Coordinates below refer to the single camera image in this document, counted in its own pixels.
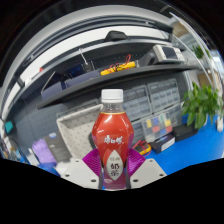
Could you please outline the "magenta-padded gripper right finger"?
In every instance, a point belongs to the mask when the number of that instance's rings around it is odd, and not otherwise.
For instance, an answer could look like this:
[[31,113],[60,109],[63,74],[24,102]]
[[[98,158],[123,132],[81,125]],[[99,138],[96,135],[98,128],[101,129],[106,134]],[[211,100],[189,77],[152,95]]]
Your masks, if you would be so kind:
[[154,159],[146,159],[134,149],[129,150],[126,162],[127,189],[141,188],[165,176],[166,173]]

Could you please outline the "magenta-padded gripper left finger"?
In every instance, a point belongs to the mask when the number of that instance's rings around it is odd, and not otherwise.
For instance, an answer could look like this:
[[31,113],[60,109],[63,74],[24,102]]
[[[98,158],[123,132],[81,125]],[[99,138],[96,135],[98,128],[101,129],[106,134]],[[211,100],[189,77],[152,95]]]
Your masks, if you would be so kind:
[[62,177],[84,188],[101,189],[102,168],[98,150],[93,149],[82,159],[72,159]]

